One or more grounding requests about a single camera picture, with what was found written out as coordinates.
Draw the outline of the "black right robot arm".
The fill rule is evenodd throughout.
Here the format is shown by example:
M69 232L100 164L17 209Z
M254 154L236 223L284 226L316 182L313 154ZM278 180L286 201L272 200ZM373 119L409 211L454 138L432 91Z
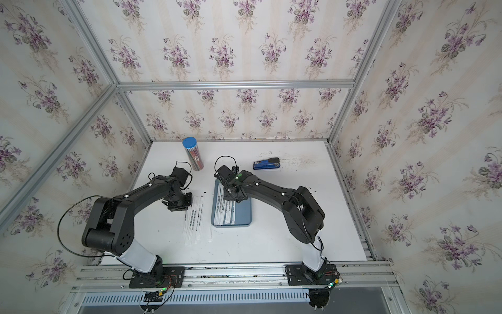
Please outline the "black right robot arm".
M280 187L261 180L249 171L237 172L227 166L218 168L214 177L222 184L225 200L241 203L256 199L278 209L290 234L304 244L304 267L312 273L321 271L326 262L318 233L324 227L326 215L306 187Z

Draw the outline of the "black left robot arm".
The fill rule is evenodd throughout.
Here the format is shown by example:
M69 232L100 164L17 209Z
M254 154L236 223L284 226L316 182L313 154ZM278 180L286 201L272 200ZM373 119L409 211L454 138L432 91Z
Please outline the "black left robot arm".
M83 246L110 253L137 273L159 276L162 259L135 239L135 216L157 201L171 212L186 211L192 206L192 193L184 191L192 179L176 167L170 175L157 175L133 191L98 198L82 234Z

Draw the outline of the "blue storage tray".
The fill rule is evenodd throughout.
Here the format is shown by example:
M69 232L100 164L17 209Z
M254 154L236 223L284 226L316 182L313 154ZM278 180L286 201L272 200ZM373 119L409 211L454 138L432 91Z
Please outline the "blue storage tray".
M222 203L226 200L224 200L223 198L223 190L222 190L222 193L221 193L221 196L222 196ZM214 196L213 196L213 208L212 208L212 213L211 213L211 224L216 227L216 228L240 228L240 227L247 227L249 225L251 225L252 223L252 202L251 200L245 200L245 201L242 201L241 203L237 203L235 201L228 201L228 211L227 211L227 215L226 215L226 218L228 216L228 213L229 213L229 203L230 202L234 202L235 203L235 224L234 225L229 225L226 221L225 221L225 225L221 226L221 225L218 225L218 226L214 226L213 225L213 218L214 218Z

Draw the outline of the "blue stapler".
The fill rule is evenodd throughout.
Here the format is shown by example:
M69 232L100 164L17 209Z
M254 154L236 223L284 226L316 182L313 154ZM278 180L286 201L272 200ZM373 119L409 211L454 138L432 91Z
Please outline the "blue stapler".
M259 160L253 163L253 170L273 170L281 167L281 161L278 157Z

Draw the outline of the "clear tube of coloured pencils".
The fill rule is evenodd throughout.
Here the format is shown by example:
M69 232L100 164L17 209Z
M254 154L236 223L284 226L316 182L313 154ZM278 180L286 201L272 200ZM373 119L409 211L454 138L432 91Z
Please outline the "clear tube of coloured pencils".
M186 137L182 141L182 145L190 157L192 166L197 170L202 170L204 168L203 161L201 159L199 147L197 144L197 139L194 137Z

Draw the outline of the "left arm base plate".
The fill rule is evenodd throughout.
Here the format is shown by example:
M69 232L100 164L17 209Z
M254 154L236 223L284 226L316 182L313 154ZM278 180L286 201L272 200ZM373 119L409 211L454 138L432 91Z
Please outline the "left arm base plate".
M184 266L164 266L163 260L157 256L152 270L149 273L141 273L133 270L129 281L130 289L146 288L181 288L186 268Z

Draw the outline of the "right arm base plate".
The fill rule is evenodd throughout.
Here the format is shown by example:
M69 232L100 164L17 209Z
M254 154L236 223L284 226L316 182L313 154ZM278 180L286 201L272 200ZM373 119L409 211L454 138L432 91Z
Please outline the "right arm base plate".
M316 272L304 264L286 265L284 271L289 286L322 285L331 288L342 282L336 265L326 262Z

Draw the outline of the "aluminium mounting rail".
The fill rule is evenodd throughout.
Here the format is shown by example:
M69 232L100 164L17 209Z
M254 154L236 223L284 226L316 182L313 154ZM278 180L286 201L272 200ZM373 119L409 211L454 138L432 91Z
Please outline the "aluminium mounting rail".
M288 287L337 288L398 287L396 275L388 262L331 262L327 274L316 283L308 282L303 270L291 262L250 264L174 264L167 266L163 284L177 290L285 289ZM85 266L70 285L77 292L129 291L135 278L125 266Z

